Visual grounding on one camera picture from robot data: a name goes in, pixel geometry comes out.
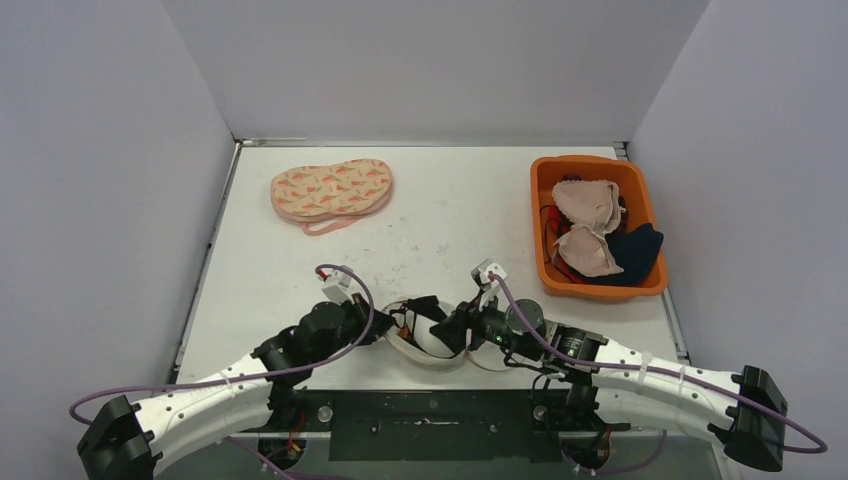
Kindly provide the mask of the round white mesh laundry bag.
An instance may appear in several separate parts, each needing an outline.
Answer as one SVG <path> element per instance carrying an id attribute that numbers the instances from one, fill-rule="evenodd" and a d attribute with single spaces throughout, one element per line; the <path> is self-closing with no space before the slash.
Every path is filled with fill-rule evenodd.
<path id="1" fill-rule="evenodd" d="M 429 329 L 445 320 L 453 305 L 436 297 L 402 297 L 383 307 L 381 312 L 389 314 L 396 325 L 383 337 L 400 355 L 417 367 L 432 371 L 453 371 L 466 363 L 490 372 L 505 373 L 506 367 L 492 368 L 478 362 L 467 349 L 453 354 L 440 340 L 429 333 Z"/>

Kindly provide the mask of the floral mesh laundry bag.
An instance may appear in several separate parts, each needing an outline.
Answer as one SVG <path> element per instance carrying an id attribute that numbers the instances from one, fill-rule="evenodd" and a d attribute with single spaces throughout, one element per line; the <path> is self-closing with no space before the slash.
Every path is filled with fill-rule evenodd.
<path id="1" fill-rule="evenodd" d="M 282 219 L 307 236 L 346 228 L 382 209 L 391 198 L 394 176 L 379 159 L 290 168 L 270 182 L 270 204 Z"/>

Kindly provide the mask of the beige pink lace bra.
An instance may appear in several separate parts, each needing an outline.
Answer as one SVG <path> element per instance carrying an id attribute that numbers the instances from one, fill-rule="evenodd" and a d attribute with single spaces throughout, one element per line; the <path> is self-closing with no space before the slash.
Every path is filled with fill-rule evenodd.
<path id="1" fill-rule="evenodd" d="M 608 180 L 563 180 L 553 187 L 552 198 L 571 223 L 555 241 L 565 264 L 588 278 L 623 273 L 606 240 L 621 224 L 619 186 Z"/>

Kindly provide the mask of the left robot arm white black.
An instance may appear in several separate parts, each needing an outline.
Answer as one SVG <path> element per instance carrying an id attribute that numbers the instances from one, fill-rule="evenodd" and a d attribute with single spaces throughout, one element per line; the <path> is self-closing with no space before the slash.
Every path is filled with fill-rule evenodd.
<path id="1" fill-rule="evenodd" d="M 90 479 L 152 479 L 181 458 L 232 434 L 282 431 L 305 414 L 295 391 L 318 363 L 380 339 L 393 318 L 361 295 L 316 304 L 298 324 L 222 371 L 176 391 L 106 402 L 77 445 Z"/>

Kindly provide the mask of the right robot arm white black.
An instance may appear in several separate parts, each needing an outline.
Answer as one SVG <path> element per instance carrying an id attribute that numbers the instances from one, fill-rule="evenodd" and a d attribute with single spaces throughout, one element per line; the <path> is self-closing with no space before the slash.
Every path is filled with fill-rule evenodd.
<path id="1" fill-rule="evenodd" d="M 676 364 L 600 334 L 547 320 L 520 299 L 500 311 L 463 302 L 438 315 L 429 335 L 454 353 L 488 342 L 506 357 L 568 383 L 545 394 L 542 423 L 559 431 L 626 431 L 636 426 L 675 430 L 722 447 L 732 460 L 765 472 L 783 468 L 787 402 L 767 372 L 739 373 Z"/>

